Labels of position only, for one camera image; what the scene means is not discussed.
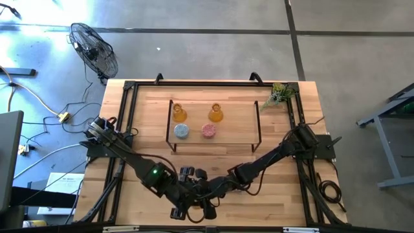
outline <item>electric fan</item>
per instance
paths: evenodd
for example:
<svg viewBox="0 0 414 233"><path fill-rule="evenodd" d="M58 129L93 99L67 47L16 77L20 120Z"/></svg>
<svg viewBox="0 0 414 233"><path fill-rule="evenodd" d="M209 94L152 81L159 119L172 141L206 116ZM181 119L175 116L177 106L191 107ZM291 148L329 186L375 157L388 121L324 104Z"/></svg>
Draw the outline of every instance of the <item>electric fan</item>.
<svg viewBox="0 0 414 233"><path fill-rule="evenodd" d="M118 72L115 53L91 27L84 23L73 23L69 39L80 58L98 74L101 83L115 77Z"/></svg>

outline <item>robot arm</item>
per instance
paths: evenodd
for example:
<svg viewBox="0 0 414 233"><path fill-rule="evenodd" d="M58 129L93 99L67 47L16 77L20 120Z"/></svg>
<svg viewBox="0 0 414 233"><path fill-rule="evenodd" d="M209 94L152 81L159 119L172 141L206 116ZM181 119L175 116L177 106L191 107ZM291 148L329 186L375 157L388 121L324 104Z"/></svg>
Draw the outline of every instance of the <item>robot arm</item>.
<svg viewBox="0 0 414 233"><path fill-rule="evenodd" d="M145 157L159 157L135 153L128 145L123 134L114 130L114 121L96 118L89 124L85 134L89 144L102 144L116 156L124 160L134 170L142 184L158 197L163 195L176 208L171 211L171 218L184 220L191 206L203 208L206 219L217 217L215 207L210 200L224 197L232 190L246 191L253 180L267 167L289 155L300 156L312 153L318 145L318 139L306 124L290 130L279 145L254 162L243 163L228 170L228 175L207 180L203 170L195 170L198 179L190 178L193 168L185 168L177 174L162 162L155 162Z"/></svg>

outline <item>wooden table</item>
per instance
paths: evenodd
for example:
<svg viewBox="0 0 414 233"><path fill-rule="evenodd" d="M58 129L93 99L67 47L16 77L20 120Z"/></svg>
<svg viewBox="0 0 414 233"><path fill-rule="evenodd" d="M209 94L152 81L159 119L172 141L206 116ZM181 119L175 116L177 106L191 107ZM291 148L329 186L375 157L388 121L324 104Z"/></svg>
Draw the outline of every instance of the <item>wooden table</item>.
<svg viewBox="0 0 414 233"><path fill-rule="evenodd" d="M100 116L116 117L120 107L122 87L125 80L109 80L103 98ZM298 82L306 122L315 122L323 116L315 82ZM245 103L259 101L259 105L268 98L270 87L139 87L136 100L133 127L139 130L134 137L133 149L139 153L161 155L169 159L177 169L181 166L194 166L207 171L209 179L226 175L227 169L242 162L254 161L278 145L284 134L290 129L287 106L281 103L260 113L263 142L255 153L250 145L214 145L196 146L182 145L177 152L171 151L167 145L166 126L168 104L172 99L180 101L215 101ZM128 107L125 110L123 130L126 126ZM326 133L322 120L311 126L317 134ZM108 160L97 159L88 165L85 171L82 191L76 208L75 219L82 218L95 204L104 186ZM332 164L326 161L315 161L315 170L323 180L338 183ZM252 184L255 192L259 179ZM314 200L309 195L312 216L316 219ZM107 205L109 215L112 194ZM338 205L329 204L331 210L342 220L347 221ZM159 199L146 190L134 170L126 166L120 206L116 219L117 225L192 225L188 220L179 221L169 218L173 205L166 199ZM200 219L201 209L191 208L190 216ZM230 192L217 208L217 218L204 220L199 225L216 226L305 226L305 217L301 201L298 171L291 157L284 158L266 170L263 187L257 196L245 192Z"/></svg>

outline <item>green leaves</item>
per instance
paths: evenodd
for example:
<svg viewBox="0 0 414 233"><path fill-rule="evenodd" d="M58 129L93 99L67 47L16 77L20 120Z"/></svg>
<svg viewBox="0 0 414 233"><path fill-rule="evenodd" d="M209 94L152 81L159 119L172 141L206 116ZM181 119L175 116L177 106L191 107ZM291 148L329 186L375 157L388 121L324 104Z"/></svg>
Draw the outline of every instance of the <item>green leaves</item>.
<svg viewBox="0 0 414 233"><path fill-rule="evenodd" d="M266 102L260 107L260 111L264 110L271 103L278 105L282 101L286 101L294 95L294 90L282 83L273 83L272 94L267 98Z"/></svg>

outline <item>concrete floor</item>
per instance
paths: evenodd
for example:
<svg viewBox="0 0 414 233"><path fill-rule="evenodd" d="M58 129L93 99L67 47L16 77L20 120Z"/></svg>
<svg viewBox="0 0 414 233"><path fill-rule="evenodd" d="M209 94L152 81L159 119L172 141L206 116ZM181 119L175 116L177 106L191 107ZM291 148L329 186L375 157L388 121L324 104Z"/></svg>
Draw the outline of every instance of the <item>concrete floor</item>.
<svg viewBox="0 0 414 233"><path fill-rule="evenodd" d="M7 10L2 23L70 25L116 28L244 28L289 29L283 0L257 1L9 1L23 16ZM291 0L297 30L411 31L414 2L410 0ZM39 93L55 111L77 102L87 83L83 62L62 32L27 27L21 32L0 31L0 64L38 70L34 79L18 78ZM200 34L101 34L116 52L116 78L247 79L252 71L265 80L298 80L290 36ZM307 80L316 81L327 129L343 139L336 146L337 167L349 222L364 227L414 229L414 186L380 191L376 183L391 178L391 170L376 129L359 129L355 121L384 104L384 100L413 82L414 42L396 37L298 37ZM87 102L101 102L105 88L95 73ZM9 88L0 89L0 106ZM12 110L22 109L25 121L49 116L30 94L18 90ZM74 123L99 112L89 106ZM43 126L24 125L22 134L35 135ZM60 126L39 136L42 145L19 157L16 173L48 152L83 140ZM16 186L47 179L50 172L66 172L85 159L85 149L53 155L15 180Z"/></svg>

